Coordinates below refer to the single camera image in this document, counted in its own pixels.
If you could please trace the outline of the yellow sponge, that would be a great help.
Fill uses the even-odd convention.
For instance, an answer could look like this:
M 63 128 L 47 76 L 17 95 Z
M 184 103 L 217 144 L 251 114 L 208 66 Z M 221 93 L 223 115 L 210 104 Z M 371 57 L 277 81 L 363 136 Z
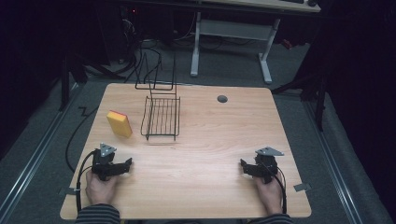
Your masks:
M 132 135 L 133 132 L 126 115 L 110 110 L 106 118 L 114 134 L 123 137 L 130 137 Z

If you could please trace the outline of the person's left hand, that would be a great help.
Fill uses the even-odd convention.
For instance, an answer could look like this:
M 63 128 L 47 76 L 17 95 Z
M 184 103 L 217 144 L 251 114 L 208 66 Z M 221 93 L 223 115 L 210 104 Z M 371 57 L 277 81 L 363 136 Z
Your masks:
M 119 178 L 112 176 L 108 180 L 101 180 L 98 175 L 89 171 L 86 174 L 87 187 L 86 195 L 91 204 L 111 204 L 116 191 L 116 185 Z

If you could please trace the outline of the black wire rack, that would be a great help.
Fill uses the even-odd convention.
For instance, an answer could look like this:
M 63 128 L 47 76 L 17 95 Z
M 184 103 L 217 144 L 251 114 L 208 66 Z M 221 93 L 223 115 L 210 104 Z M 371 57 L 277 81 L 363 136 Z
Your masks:
M 144 115 L 141 121 L 140 133 L 149 140 L 150 137 L 179 136 L 180 127 L 180 97 L 177 94 L 176 55 L 173 55 L 170 77 L 159 80 L 162 68 L 162 56 L 157 64 L 149 68 L 147 54 L 141 60 L 143 64 L 136 74 L 134 87 L 139 91 L 147 91 Z

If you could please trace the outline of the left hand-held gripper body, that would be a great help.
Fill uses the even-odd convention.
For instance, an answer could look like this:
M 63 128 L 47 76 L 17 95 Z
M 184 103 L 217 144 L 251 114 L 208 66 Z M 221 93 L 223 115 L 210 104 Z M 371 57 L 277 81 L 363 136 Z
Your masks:
M 116 149 L 105 143 L 93 152 L 92 172 L 102 181 L 107 181 L 111 176 L 125 173 L 124 163 L 113 163 Z

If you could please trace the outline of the person's right hand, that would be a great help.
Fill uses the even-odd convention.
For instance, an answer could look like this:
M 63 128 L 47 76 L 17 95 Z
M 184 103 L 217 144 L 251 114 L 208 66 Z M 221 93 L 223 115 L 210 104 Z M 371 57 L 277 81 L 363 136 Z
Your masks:
M 253 177 L 253 180 L 256 184 L 266 214 L 268 216 L 282 214 L 283 193 L 281 188 L 281 175 L 277 174 L 268 184 L 264 184 L 262 179 L 256 176 Z

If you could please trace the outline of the aluminium floor rail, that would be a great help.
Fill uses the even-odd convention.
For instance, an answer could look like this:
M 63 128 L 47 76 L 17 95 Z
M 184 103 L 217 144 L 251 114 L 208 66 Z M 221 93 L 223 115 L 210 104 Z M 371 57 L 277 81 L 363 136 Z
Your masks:
M 70 104 L 61 109 L 61 85 L 29 118 L 6 157 L 0 161 L 0 224 L 7 224 L 50 148 Z
M 316 124 L 314 108 L 310 103 L 303 103 L 303 107 L 307 116 L 309 117 L 310 123 L 313 126 L 316 136 L 319 140 L 320 149 L 322 151 L 325 163 L 328 167 L 329 174 L 331 176 L 333 185 L 337 192 L 338 198 L 343 206 L 346 216 L 350 224 L 363 224 L 360 212 L 353 200 L 349 187 L 342 176 L 341 170 L 336 163 L 336 160 L 331 152 L 331 148 L 325 137 L 323 131 L 321 131 Z

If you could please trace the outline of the black metal stand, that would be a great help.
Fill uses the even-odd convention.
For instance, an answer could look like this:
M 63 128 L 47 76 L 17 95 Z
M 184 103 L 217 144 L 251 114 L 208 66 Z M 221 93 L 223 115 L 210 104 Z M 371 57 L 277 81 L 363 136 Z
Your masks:
M 60 111 L 64 111 L 69 103 L 71 91 L 70 77 L 73 77 L 77 83 L 86 83 L 88 80 L 83 66 L 83 60 L 77 54 L 66 54 L 62 61 Z
M 316 101 L 314 121 L 317 128 L 323 131 L 322 120 L 325 108 L 326 84 L 327 75 L 321 70 L 321 66 L 315 63 L 313 59 L 303 59 L 293 81 L 273 89 L 272 94 L 280 94 L 291 89 L 301 89 L 300 98 L 302 101 Z

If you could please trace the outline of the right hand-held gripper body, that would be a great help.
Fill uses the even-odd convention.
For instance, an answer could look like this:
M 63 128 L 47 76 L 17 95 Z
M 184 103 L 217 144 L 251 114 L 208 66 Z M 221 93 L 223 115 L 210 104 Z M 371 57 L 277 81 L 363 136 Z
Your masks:
M 256 150 L 255 164 L 249 164 L 247 166 L 247 173 L 252 176 L 261 177 L 263 183 L 268 184 L 278 171 L 276 156 L 283 155 L 283 152 L 272 147 L 258 149 Z

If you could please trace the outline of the white frame desk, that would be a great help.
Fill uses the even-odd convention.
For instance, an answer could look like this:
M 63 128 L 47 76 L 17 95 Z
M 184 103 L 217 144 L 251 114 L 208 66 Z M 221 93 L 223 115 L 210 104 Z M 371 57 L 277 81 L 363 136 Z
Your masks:
M 298 15 L 311 15 L 321 11 L 315 0 L 192 0 L 198 7 L 233 7 L 241 11 L 246 9 L 265 9 L 275 13 L 297 13 Z M 231 37 L 248 40 L 264 41 L 265 46 L 258 54 L 262 69 L 263 80 L 266 84 L 272 83 L 267 57 L 276 37 L 280 17 L 275 16 L 270 24 L 253 24 L 241 21 L 220 21 L 216 19 L 202 19 L 201 9 L 195 14 L 194 47 L 191 56 L 191 76 L 199 74 L 200 37 L 202 35 Z

